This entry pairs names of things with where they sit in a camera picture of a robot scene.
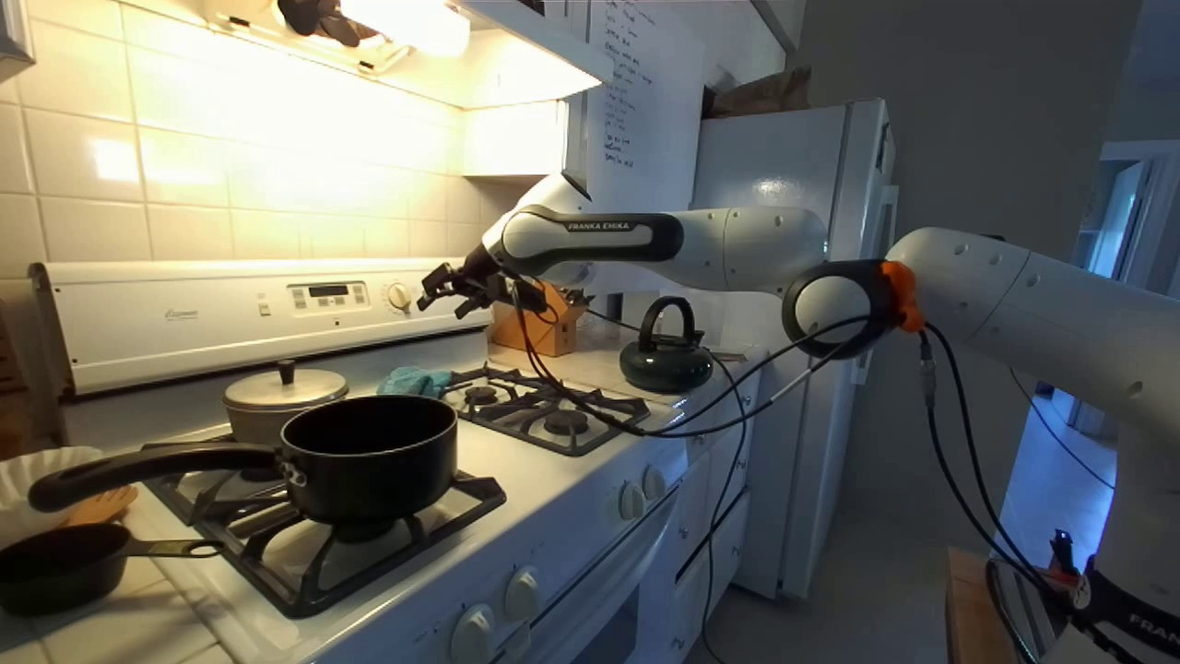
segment refrigerator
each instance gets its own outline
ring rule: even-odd
[[[885,101],[701,123],[693,208],[794,205],[827,224],[828,259],[883,257],[896,238],[894,143]],[[776,350],[789,343],[781,303],[730,292],[721,342]],[[768,396],[807,369],[788,353],[766,367]],[[832,363],[758,418],[750,443],[750,513],[734,583],[767,598],[806,598],[840,489],[848,425],[872,356]]]

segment blue towel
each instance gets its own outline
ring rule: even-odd
[[[451,383],[450,372],[426,372],[417,367],[399,367],[376,388],[379,395],[421,395],[439,399]]]

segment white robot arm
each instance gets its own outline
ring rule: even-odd
[[[1180,301],[1110,281],[1003,241],[925,228],[885,261],[824,262],[826,229],[796,208],[585,215],[586,192],[549,176],[487,230],[454,269],[424,280],[419,307],[466,295],[457,311],[511,301],[504,275],[578,287],[594,262],[632,262],[712,290],[762,290],[784,298],[795,341],[856,315],[800,348],[859,355],[894,327],[923,316],[958,342],[1048,381],[1117,418],[1119,486],[1083,597],[1120,645],[1148,664],[1180,664]],[[518,281],[523,305],[544,310]],[[1114,659],[1069,630],[1050,664]]]

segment range hood light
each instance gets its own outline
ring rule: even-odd
[[[340,13],[431,55],[458,58],[471,39],[471,21],[442,0],[341,0]]]

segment oven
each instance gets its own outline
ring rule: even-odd
[[[676,570],[675,547],[662,545],[678,488],[562,591],[518,639],[523,647],[509,646],[494,662],[649,664],[666,657]]]

